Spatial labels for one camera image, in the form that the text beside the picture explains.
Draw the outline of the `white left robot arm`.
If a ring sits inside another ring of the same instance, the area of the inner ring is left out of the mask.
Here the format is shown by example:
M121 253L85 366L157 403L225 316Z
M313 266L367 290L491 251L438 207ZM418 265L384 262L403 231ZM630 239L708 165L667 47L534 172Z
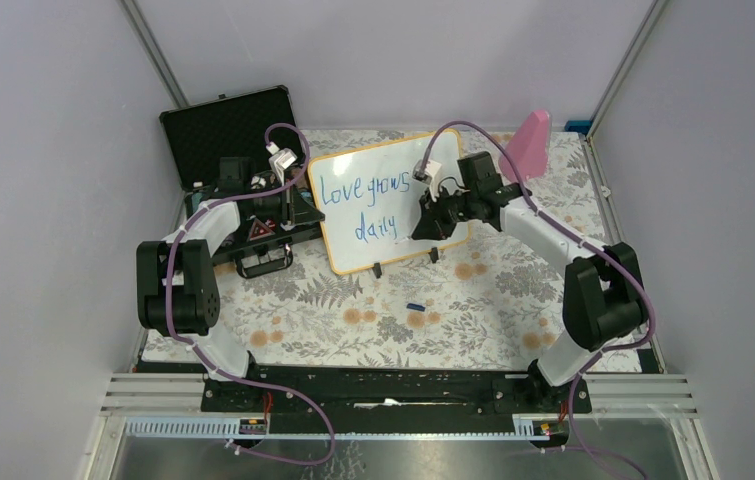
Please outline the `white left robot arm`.
M246 157L223 157L217 181L196 184L185 224L136 250L140 324L183 343L211 377L228 381L225 398L241 411L262 401L263 385L248 374L253 357L220 323L215 267L229 264L255 279L289 268L292 246L315 239L324 216L297 186L303 163L284 149L255 171Z

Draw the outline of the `yellow framed whiteboard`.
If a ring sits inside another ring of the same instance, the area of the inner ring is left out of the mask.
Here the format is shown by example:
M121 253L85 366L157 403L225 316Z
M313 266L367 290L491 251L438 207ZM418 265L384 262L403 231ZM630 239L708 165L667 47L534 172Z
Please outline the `yellow framed whiteboard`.
M370 269L460 245L470 235L461 223L447 240L413 240L426 186L413 178L430 133L329 154L310 161L307 175L331 270L339 275Z

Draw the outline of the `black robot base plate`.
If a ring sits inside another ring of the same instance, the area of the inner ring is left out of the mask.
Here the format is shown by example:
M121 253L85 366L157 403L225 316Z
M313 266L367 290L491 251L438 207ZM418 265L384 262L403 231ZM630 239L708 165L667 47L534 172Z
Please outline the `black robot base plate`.
M248 384L208 379L204 413L256 414L273 434L506 434L515 416L588 414L588 389L523 371L254 365Z

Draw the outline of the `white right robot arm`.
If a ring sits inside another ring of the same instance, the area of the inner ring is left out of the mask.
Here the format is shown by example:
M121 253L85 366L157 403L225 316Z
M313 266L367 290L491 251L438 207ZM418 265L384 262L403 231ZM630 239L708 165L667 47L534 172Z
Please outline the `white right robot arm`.
M519 240L564 281L565 331L529 367L528 402L550 412L566 398L565 384L616 339L645 324L650 314L634 251L580 235L535 205L519 183L504 183L487 152L457 162L457 189L443 187L439 164L425 160L413 172L426 186L411 239L444 240L456 227L479 220Z

